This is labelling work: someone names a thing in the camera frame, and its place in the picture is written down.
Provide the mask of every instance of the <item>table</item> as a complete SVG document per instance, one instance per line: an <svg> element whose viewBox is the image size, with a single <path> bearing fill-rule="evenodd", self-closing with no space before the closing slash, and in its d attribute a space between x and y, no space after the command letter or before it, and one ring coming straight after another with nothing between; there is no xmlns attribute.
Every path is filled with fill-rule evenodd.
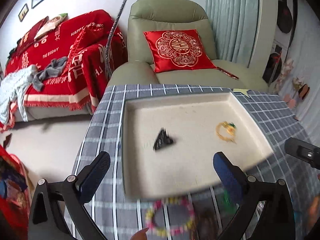
<svg viewBox="0 0 320 240"><path fill-rule="evenodd" d="M145 226L145 214L152 202L139 199L131 201L125 198L122 162L121 162L121 119L124 101L127 99L167 96L190 93L221 93L230 89L219 87L190 85L125 85L108 87L90 122L84 141L77 155L73 174L78 174L85 165L89 165L100 151L111 156L111 167L103 179L93 199L85 208L108 240L127 240ZM307 209L313 198L320 192L317 170L284 152L284 142L289 137L310 142L309 137L294 114L281 101L278 95L249 91L251 99L242 93L235 92L236 98L250 113L265 134L273 155L257 166L246 171L260 181L275 182L282 178L287 182L293 208L297 214L296 239L305 234ZM233 213L222 204L223 186L212 185L201 192L188 194L197 211L211 209L216 214L219 231L227 226ZM258 221L256 212L243 239L250 237ZM81 239L68 211L65 219L73 236ZM163 207L157 212L156 222L159 226L170 228L186 221L185 214L177 206ZM165 239L148 232L148 240ZM168 240L189 239L188 234L168 236Z"/></svg>

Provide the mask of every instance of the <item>sofa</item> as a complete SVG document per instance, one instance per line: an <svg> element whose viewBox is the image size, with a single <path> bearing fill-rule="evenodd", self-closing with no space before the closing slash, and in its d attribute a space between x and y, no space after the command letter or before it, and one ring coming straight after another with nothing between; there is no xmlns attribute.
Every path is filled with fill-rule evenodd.
<svg viewBox="0 0 320 240"><path fill-rule="evenodd" d="M145 31L196 29L204 50L218 67L239 77L231 78L216 69L175 70L154 73L154 61ZM131 7L128 22L129 62L117 68L108 86L123 84L189 84L268 91L262 77L244 65L220 60L204 9L189 0L138 0Z"/></svg>
<svg viewBox="0 0 320 240"><path fill-rule="evenodd" d="M62 22L9 60L5 75L32 64L43 70L53 59L68 56L63 73L45 80L39 92L30 85L23 98L28 121L79 114L92 114L108 83L105 71L105 44L113 25L112 17L96 10ZM128 61L123 35L117 28L110 54L111 70ZM23 121L16 102L10 105L7 124L0 123L0 132Z"/></svg>

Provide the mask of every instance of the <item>gold bracelet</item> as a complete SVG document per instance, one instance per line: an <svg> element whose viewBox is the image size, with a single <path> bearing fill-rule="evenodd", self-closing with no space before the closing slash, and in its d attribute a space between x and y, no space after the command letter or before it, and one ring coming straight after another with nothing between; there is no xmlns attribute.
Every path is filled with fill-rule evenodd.
<svg viewBox="0 0 320 240"><path fill-rule="evenodd" d="M220 134L220 128L221 127L224 127L227 129L227 132L228 134L231 135L231 137L225 137L225 136L222 136ZM223 141L226 141L226 142L233 142L233 143L236 143L235 142L235 136L236 136L236 126L234 125L234 123L228 123L228 122L221 122L217 125L216 127L216 133L218 135L218 137L223 140Z"/></svg>

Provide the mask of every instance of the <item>floor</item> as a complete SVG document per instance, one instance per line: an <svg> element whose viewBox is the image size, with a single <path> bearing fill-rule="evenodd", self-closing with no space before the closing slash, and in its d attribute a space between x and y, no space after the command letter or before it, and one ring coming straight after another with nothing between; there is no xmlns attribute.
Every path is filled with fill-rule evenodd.
<svg viewBox="0 0 320 240"><path fill-rule="evenodd" d="M0 135L0 142L12 133L7 152L15 154L29 169L34 185L41 178L63 181L71 174L81 142L90 123L90 115L68 116L17 123Z"/></svg>

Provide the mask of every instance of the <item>screw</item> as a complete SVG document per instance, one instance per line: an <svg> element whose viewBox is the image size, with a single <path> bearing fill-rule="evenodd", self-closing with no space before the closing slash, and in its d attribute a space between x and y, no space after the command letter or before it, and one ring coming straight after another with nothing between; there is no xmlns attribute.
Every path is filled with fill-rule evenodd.
<svg viewBox="0 0 320 240"><path fill-rule="evenodd" d="M41 179L41 180L38 181L38 184L39 184L39 185L42 185L42 184L44 184L44 183L45 183L45 180L44 180L44 179Z"/></svg>
<svg viewBox="0 0 320 240"><path fill-rule="evenodd" d="M257 179L254 176L248 176L248 181L255 182Z"/></svg>
<svg viewBox="0 0 320 240"><path fill-rule="evenodd" d="M75 179L76 179L76 176L71 175L71 176L69 176L69 177L67 178L67 181L68 181L68 182L73 182Z"/></svg>
<svg viewBox="0 0 320 240"><path fill-rule="evenodd" d="M283 179L279 179L278 180L278 183L281 185L281 186L284 186L285 185L285 181Z"/></svg>

